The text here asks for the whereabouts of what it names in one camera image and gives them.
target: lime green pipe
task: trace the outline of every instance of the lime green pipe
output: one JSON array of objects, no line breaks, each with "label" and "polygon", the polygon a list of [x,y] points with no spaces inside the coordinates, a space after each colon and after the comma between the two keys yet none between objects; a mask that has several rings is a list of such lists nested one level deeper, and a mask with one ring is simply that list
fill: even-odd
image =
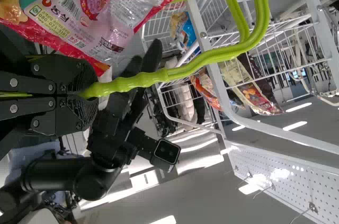
[{"label": "lime green pipe", "polygon": [[79,95],[88,99],[91,97],[107,96],[114,92],[127,92],[136,87],[150,87],[154,83],[169,82],[175,79],[190,76],[204,65],[231,60],[239,56],[241,53],[251,50],[261,41],[267,30],[270,15],[268,0],[254,0],[257,19],[255,29],[249,36],[249,31],[246,30],[246,28],[248,29],[248,26],[246,21],[243,20],[244,17],[235,16],[237,13],[241,13],[242,15],[240,8],[239,11],[236,6],[234,6],[234,1],[236,2],[236,0],[226,1],[232,12],[232,16],[235,18],[237,26],[239,27],[242,40],[240,43],[234,46],[208,50],[196,57],[190,63],[179,68],[163,68],[154,73],[139,73],[138,75],[130,78],[118,77],[109,83],[94,83]]}]

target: white pegboard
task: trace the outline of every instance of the white pegboard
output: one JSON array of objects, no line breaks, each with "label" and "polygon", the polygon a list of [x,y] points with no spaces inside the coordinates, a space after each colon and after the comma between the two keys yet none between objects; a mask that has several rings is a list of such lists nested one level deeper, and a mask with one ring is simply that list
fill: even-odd
[{"label": "white pegboard", "polygon": [[283,204],[298,212],[308,209],[312,202],[318,213],[305,216],[315,223],[339,223],[339,170],[301,159],[278,155],[265,150],[239,147],[229,153],[235,175],[262,189]]}]

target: barcode label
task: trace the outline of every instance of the barcode label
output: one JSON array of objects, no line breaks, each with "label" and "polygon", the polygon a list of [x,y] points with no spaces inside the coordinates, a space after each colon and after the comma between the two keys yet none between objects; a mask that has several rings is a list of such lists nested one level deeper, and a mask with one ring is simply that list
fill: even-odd
[{"label": "barcode label", "polygon": [[76,20],[79,20],[81,12],[73,0],[63,0],[60,4],[65,10],[71,13]]}]

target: metal hook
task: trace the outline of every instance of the metal hook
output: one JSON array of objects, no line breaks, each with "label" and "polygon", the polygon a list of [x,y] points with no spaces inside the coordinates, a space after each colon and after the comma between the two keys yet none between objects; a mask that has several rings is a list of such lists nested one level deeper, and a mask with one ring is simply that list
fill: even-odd
[{"label": "metal hook", "polygon": [[227,172],[225,173],[225,175],[227,175],[228,173],[230,173],[230,172],[232,172],[232,171],[234,171],[234,170],[239,171],[239,168],[238,168],[237,165],[235,165],[235,167],[234,167],[233,169],[231,169],[230,171],[227,171]]},{"label": "metal hook", "polygon": [[259,191],[258,193],[256,193],[253,197],[253,200],[255,199],[256,196],[258,196],[259,194],[263,193],[264,191],[267,191],[269,188],[272,188],[273,190],[275,190],[275,186],[272,183],[272,185],[270,187],[267,187],[266,189],[264,189],[263,191]]},{"label": "metal hook", "polygon": [[296,216],[293,220],[291,220],[290,224],[292,224],[296,219],[298,219],[300,216],[303,216],[308,211],[318,213],[318,209],[316,208],[316,206],[312,202],[309,202],[309,208],[306,211],[299,214],[298,216]]},{"label": "metal hook", "polygon": [[245,179],[243,179],[238,185],[237,185],[237,188],[242,184],[244,183],[247,179],[249,178],[253,178],[253,175],[250,173],[250,171],[248,171],[248,175]]}]

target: snack bag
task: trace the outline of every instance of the snack bag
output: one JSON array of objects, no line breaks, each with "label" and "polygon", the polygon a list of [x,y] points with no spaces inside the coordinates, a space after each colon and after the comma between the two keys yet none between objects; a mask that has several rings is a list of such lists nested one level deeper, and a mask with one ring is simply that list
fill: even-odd
[{"label": "snack bag", "polygon": [[172,0],[19,1],[28,21],[2,22],[32,41],[87,59],[101,75],[140,27]]},{"label": "snack bag", "polygon": [[[216,97],[216,94],[213,89],[213,84],[207,73],[206,67],[199,71],[198,76],[191,76],[190,80],[195,89],[197,89],[197,91],[202,96],[204,96],[204,98],[211,106],[213,106],[215,109],[219,111],[222,111],[222,107],[219,103],[218,98]],[[235,94],[230,93],[231,90],[227,90],[227,92],[229,93],[229,101],[231,105],[237,106],[241,109],[245,109],[245,106],[242,104],[240,99]]]},{"label": "snack bag", "polygon": [[[219,68],[223,80],[229,86],[253,80],[250,75],[251,68],[256,78],[262,77],[261,71],[255,65],[253,59],[250,56],[247,59],[245,53],[235,59],[220,62]],[[276,115],[284,113],[277,104],[272,88],[266,79],[234,87],[232,90],[244,104],[249,105],[257,114]]]},{"label": "snack bag", "polygon": [[173,14],[171,17],[171,37],[181,51],[186,51],[197,39],[188,12]]}]

